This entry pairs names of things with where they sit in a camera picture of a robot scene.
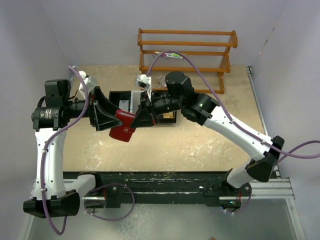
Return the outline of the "red leather card holder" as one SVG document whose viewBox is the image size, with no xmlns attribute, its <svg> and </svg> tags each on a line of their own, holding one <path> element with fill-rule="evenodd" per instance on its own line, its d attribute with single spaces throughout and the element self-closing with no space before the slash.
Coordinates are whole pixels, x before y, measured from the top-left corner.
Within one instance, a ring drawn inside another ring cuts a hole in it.
<svg viewBox="0 0 320 240">
<path fill-rule="evenodd" d="M 135 119 L 136 115 L 122 109 L 118 109 L 115 116 L 121 121 L 121 125 L 113 127 L 109 132 L 109 136 L 115 140 L 128 143 L 133 133 L 136 131 L 136 128 L 131 128 L 131 123 Z"/>
</svg>

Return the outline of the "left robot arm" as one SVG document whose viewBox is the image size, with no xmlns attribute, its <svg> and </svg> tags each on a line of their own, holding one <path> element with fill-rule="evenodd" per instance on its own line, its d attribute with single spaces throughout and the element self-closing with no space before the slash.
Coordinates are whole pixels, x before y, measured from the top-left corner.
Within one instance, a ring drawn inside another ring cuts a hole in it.
<svg viewBox="0 0 320 240">
<path fill-rule="evenodd" d="M 23 211 L 38 218 L 57 218 L 77 215 L 81 198 L 89 193 L 98 196 L 103 184 L 93 174 L 76 178 L 65 186 L 63 154 L 66 126 L 73 118 L 89 118 L 96 131 L 120 127 L 116 117 L 119 107 L 107 99 L 96 86 L 88 93 L 88 100 L 71 100 L 71 83 L 66 79 L 47 80 L 45 96 L 31 115 L 37 143 L 37 170 L 34 188 Z"/>
</svg>

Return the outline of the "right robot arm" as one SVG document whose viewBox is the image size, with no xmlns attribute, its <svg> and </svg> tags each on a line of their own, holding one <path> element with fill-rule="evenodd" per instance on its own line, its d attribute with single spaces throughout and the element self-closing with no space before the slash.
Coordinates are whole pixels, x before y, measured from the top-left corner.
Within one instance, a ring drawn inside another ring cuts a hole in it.
<svg viewBox="0 0 320 240">
<path fill-rule="evenodd" d="M 212 129 L 242 148 L 250 160 L 227 172 L 222 190 L 228 196 L 235 195 L 244 184 L 253 180 L 269 181 L 280 154 L 273 149 L 282 149 L 284 139 L 255 132 L 243 122 L 239 126 L 228 119 L 217 100 L 205 93 L 195 92 L 191 79 L 183 72 L 173 71 L 165 76 L 167 92 L 159 96 L 152 93 L 152 79 L 145 74 L 136 77 L 135 85 L 144 89 L 140 104 L 131 123 L 131 128 L 152 127 L 159 116 L 180 111 L 189 121 Z"/>
</svg>

